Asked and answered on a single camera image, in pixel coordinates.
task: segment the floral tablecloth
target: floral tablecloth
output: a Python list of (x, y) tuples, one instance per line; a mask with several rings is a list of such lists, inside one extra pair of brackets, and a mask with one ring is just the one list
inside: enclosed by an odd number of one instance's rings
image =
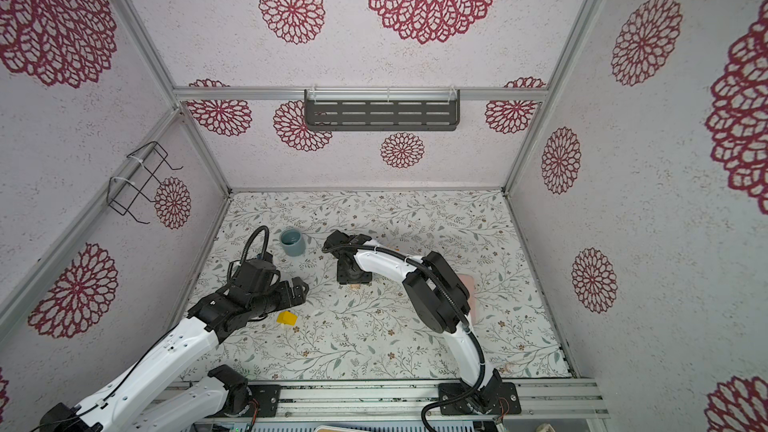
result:
[[(443, 254), (475, 279), (475, 331), (486, 360), (510, 378), (570, 377), (499, 191), (258, 192), (234, 196), (190, 305), (223, 284), (248, 235), (270, 227), (269, 250), (283, 279), (309, 284), (292, 310), (232, 334), (185, 370), (199, 380), (218, 364), (250, 379), (453, 378), (456, 362), (438, 334), (420, 322), (401, 284), (336, 283), (336, 260), (320, 249), (333, 230), (363, 233), (410, 254)], [(280, 231), (304, 232), (306, 252), (285, 255)], [(252, 254), (260, 248), (255, 240)]]

